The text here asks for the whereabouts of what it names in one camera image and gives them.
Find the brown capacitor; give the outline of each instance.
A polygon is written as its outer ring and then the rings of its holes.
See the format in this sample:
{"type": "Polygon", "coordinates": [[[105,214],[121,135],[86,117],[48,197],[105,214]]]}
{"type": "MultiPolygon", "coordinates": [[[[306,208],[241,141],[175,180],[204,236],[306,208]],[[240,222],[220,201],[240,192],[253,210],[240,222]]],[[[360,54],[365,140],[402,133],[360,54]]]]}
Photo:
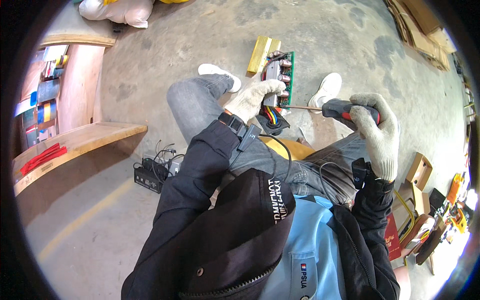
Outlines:
{"type": "Polygon", "coordinates": [[[290,78],[290,76],[280,74],[278,76],[278,80],[283,81],[283,82],[290,82],[291,78],[290,78]]]}
{"type": "Polygon", "coordinates": [[[279,60],[278,64],[284,68],[290,68],[292,66],[292,62],[288,60],[279,60]]]}
{"type": "Polygon", "coordinates": [[[281,98],[288,97],[289,95],[290,95],[290,93],[288,91],[281,91],[280,93],[277,94],[277,96],[279,96],[281,98]]]}

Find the work glove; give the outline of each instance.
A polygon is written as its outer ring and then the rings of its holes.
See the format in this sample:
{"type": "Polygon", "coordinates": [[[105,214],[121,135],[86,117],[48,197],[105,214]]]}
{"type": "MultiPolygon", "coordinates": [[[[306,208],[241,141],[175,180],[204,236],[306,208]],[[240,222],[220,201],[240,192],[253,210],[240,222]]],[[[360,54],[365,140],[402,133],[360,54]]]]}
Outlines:
{"type": "Polygon", "coordinates": [[[266,94],[285,90],[285,83],[277,79],[253,82],[234,99],[228,101],[223,108],[228,110],[247,124],[248,120],[258,115],[266,94]]]}
{"type": "Polygon", "coordinates": [[[380,123],[375,125],[370,113],[363,107],[352,107],[350,117],[357,125],[360,137],[365,139],[372,170],[383,180],[393,181],[398,169],[398,121],[385,99],[379,94],[355,94],[353,104],[370,106],[380,114],[380,123]]]}

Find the jacket sleeve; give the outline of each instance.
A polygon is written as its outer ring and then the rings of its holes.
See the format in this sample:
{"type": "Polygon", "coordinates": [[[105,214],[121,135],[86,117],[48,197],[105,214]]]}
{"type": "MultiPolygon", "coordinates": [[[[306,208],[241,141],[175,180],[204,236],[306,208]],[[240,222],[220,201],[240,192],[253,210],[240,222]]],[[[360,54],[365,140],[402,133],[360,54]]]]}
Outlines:
{"type": "Polygon", "coordinates": [[[180,171],[163,185],[153,228],[137,265],[208,209],[238,143],[238,137],[218,120],[193,137],[180,171]]]}
{"type": "Polygon", "coordinates": [[[384,235],[386,217],[391,213],[394,183],[369,178],[357,192],[352,214],[372,254],[377,290],[387,299],[398,299],[400,286],[388,259],[384,235]]]}

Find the gray jeans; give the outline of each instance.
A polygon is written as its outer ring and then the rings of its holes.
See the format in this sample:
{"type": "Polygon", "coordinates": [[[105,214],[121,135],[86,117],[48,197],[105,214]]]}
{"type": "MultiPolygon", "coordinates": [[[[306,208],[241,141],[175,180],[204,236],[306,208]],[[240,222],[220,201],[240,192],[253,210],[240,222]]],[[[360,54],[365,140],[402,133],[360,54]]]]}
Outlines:
{"type": "MultiPolygon", "coordinates": [[[[201,75],[172,84],[167,92],[167,101],[185,141],[189,144],[192,138],[206,128],[224,111],[218,99],[230,90],[233,80],[226,75],[201,75]]],[[[233,151],[230,164],[239,155],[233,151]]],[[[364,157],[369,161],[365,149],[365,141],[354,132],[328,147],[325,147],[301,161],[292,161],[288,178],[288,160],[256,139],[245,152],[237,158],[230,171],[239,175],[255,168],[284,180],[296,195],[313,195],[329,199],[320,181],[319,167],[325,162],[334,162],[352,177],[351,163],[364,157]]],[[[233,180],[228,174],[225,182],[233,180]]],[[[357,190],[349,178],[332,164],[322,168],[322,178],[328,194],[334,204],[348,204],[357,190]]]]}

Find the screwdriver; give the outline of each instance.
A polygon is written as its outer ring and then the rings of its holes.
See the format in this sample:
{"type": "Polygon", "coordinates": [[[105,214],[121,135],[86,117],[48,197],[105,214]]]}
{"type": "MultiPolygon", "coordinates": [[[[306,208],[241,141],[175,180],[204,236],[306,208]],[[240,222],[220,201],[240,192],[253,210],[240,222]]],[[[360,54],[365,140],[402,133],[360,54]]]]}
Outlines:
{"type": "Polygon", "coordinates": [[[380,114],[376,109],[370,106],[353,104],[350,101],[334,98],[322,105],[322,108],[313,108],[307,106],[295,106],[295,105],[280,105],[281,108],[297,108],[297,109],[309,109],[318,110],[322,112],[322,115],[326,118],[342,118],[351,121],[350,110],[354,106],[362,106],[367,109],[375,124],[380,123],[380,114]]]}

